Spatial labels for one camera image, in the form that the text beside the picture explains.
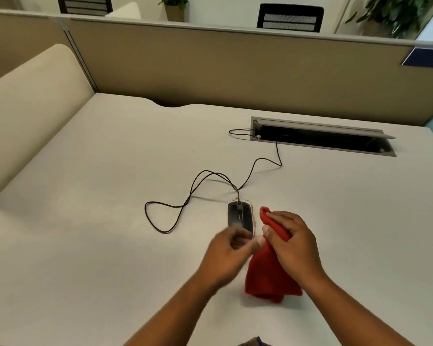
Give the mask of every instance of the black computer mouse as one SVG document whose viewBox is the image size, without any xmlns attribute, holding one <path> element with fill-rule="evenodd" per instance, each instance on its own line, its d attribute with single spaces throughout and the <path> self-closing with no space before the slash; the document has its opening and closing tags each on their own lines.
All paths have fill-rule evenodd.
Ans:
<svg viewBox="0 0 433 346">
<path fill-rule="evenodd" d="M 228 226 L 245 228 L 254 235 L 252 207 L 249 203 L 232 202 L 228 204 Z"/>
</svg>

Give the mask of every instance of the blue sign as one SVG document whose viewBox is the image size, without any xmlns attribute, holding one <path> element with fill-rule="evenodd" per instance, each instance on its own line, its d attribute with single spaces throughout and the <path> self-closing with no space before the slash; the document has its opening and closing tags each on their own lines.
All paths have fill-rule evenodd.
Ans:
<svg viewBox="0 0 433 346">
<path fill-rule="evenodd" d="M 414 47 L 402 65 L 433 68 L 433 48 Z"/>
</svg>

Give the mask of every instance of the red rag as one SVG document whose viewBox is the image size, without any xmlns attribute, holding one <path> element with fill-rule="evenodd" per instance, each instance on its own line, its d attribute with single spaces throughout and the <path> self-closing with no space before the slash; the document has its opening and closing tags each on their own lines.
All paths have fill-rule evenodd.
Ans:
<svg viewBox="0 0 433 346">
<path fill-rule="evenodd" d="M 266 216 L 267 212 L 271 212 L 267 207 L 260 208 L 261 221 L 274 229 L 284 241 L 292 238 L 287 229 Z M 281 303 L 284 295 L 303 294 L 300 285 L 284 271 L 277 260 L 276 252 L 267 240 L 248 264 L 245 292 L 273 303 Z"/>
</svg>

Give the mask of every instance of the mouse cable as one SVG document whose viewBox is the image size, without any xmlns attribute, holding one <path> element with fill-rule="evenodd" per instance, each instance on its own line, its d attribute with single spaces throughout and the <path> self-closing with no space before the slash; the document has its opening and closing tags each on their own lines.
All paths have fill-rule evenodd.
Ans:
<svg viewBox="0 0 433 346">
<path fill-rule="evenodd" d="M 253 131 L 253 130 L 254 129 L 233 129 L 233 130 L 229 130 L 229 134 L 230 135 L 237 135 L 237 136 L 250 136 L 250 137 L 254 137 L 252 134 L 248 134 L 248 133 L 234 133 L 234 131 Z M 175 229 L 176 225 L 178 224 L 179 218 L 181 217 L 181 213 L 183 212 L 185 206 L 189 203 L 189 201 L 190 201 L 190 199 L 192 197 L 192 194 L 196 191 L 196 189 L 201 185 L 201 183 L 207 177 L 212 176 L 212 175 L 216 175 L 216 176 L 222 178 L 223 180 L 225 180 L 228 184 L 230 184 L 231 187 L 233 187 L 233 189 L 237 192 L 237 202 L 240 203 L 241 202 L 241 197 L 240 197 L 239 191 L 247 184 L 250 176 L 252 175 L 252 172 L 254 171 L 254 167 L 255 167 L 255 164 L 257 163 L 257 161 L 259 161 L 259 160 L 266 160 L 266 161 L 269 161 L 269 162 L 271 162 L 271 163 L 273 163 L 273 164 L 275 164 L 275 165 L 277 165 L 279 167 L 282 166 L 282 161 L 281 161 L 281 157 L 279 156 L 279 148 L 277 146 L 277 141 L 275 143 L 276 143 L 276 154 L 277 154 L 277 158 L 279 159 L 279 163 L 276 163 L 276 162 L 274 162 L 272 160 L 269 160 L 267 158 L 258 158 L 258 159 L 256 159 L 254 161 L 254 164 L 252 165 L 252 169 L 250 170 L 250 173 L 248 174 L 247 179 L 245 180 L 245 182 L 240 187 L 235 186 L 234 183 L 231 182 L 231 180 L 229 179 L 229 177 L 226 176 L 223 173 L 216 173 L 216 172 L 213 172 L 211 170 L 202 170 L 201 172 L 199 172 L 199 174 L 196 176 L 196 178 L 192 182 L 191 190 L 189 192 L 189 196 L 186 198 L 185 202 L 182 205 L 170 205 L 170 204 L 166 204 L 166 203 L 162 203 L 162 202 L 147 202 L 147 203 L 145 203 L 144 204 L 144 214 L 146 215 L 146 218 L 148 219 L 149 223 L 151 224 L 152 227 L 154 227 L 154 229 L 156 231 L 158 231 L 158 232 L 160 232 L 162 234 L 171 233 L 173 231 L 173 229 Z M 202 180 L 200 180 L 200 182 L 197 184 L 197 186 L 194 187 L 194 184 L 196 183 L 196 180 L 203 173 L 208 173 L 208 174 Z M 176 218 L 176 221 L 173 224 L 172 228 L 170 228 L 167 231 L 163 231 L 163 230 L 157 228 L 156 225 L 154 225 L 154 223 L 152 223 L 152 221 L 151 221 L 151 219 L 149 218 L 149 215 L 148 215 L 148 206 L 151 205 L 151 204 L 159 204 L 159 205 L 167 206 L 169 208 L 181 209 L 179 211 L 178 217 Z"/>
</svg>

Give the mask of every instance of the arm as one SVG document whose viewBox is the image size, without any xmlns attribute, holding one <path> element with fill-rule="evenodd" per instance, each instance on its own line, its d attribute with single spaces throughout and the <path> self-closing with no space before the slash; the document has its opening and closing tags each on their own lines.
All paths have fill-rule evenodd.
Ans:
<svg viewBox="0 0 433 346">
<path fill-rule="evenodd" d="M 229 227 L 210 242 L 197 272 L 125 346 L 185 346 L 210 298 L 239 273 L 265 243 L 243 228 Z"/>
<path fill-rule="evenodd" d="M 263 226 L 282 267 L 305 290 L 343 346 L 414 346 L 327 276 L 316 238 L 300 216 L 284 211 L 266 215 L 292 233 L 284 242 L 272 228 Z"/>
</svg>

